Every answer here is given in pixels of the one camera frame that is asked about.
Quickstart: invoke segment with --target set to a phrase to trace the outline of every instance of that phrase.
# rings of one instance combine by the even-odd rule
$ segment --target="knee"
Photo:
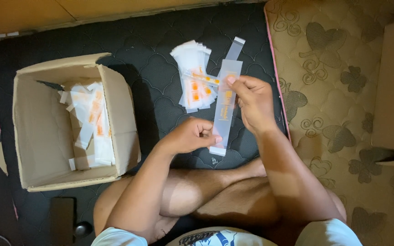
[[[342,203],[342,200],[340,200],[340,198],[332,191],[326,189],[326,191],[328,192],[329,196],[332,198],[332,201],[334,202],[335,206],[338,209],[338,212],[340,213],[340,215],[343,218],[343,222],[346,223],[347,217],[346,217],[346,208]]]
[[[112,212],[119,197],[132,179],[133,177],[125,177],[111,183],[98,197],[94,206],[94,230],[96,236],[103,231],[110,212]]]

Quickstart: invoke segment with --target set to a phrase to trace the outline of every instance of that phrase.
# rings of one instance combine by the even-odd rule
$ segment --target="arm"
[[[162,138],[119,197],[104,229],[115,227],[126,230],[149,242],[158,221],[172,158],[178,153],[188,153],[221,142],[220,136],[210,136],[212,124],[208,120],[189,118]]]
[[[325,188],[305,166],[274,119],[271,86],[241,76],[228,81],[238,96],[244,125],[256,137],[260,156],[282,216],[297,224],[344,221]]]

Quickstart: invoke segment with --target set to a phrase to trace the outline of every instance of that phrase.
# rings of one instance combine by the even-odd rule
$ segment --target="person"
[[[156,144],[135,176],[101,194],[92,245],[360,246],[342,202],[278,129],[271,86],[249,76],[226,80],[260,158],[230,170],[170,170],[176,154],[222,140],[211,134],[211,121],[190,117]],[[215,227],[202,228],[202,221]]]

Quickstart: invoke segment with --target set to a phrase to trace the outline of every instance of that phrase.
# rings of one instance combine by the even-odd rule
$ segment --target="beige patterned mattress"
[[[376,160],[373,112],[394,1],[272,0],[265,13],[291,141],[365,246],[394,246],[394,167]]]

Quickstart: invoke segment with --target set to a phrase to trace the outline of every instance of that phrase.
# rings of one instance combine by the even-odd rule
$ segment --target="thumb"
[[[241,80],[235,80],[235,78],[232,76],[227,77],[226,80],[228,86],[238,94],[238,97],[241,98],[241,100],[245,104],[248,104],[254,95],[253,92],[251,92],[250,89],[247,88],[244,82]]]
[[[223,138],[218,135],[212,135],[209,137],[199,137],[198,148],[214,146],[217,143],[223,141]]]

